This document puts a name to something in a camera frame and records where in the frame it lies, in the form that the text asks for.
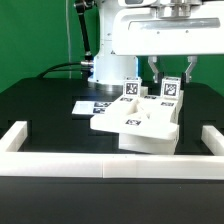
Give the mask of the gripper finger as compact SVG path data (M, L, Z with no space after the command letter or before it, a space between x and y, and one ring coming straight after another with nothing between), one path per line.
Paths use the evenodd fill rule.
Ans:
M182 81L184 83L189 83L191 81L191 73L197 64L197 56L188 56L187 61L189 63L188 67L182 74Z
M155 83L159 82L159 70L156 67L157 57L156 56L149 56L148 57L148 64L153 72L153 80Z

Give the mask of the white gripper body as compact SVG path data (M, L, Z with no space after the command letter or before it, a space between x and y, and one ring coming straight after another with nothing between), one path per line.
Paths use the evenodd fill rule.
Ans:
M224 54L224 0L118 0L118 55Z

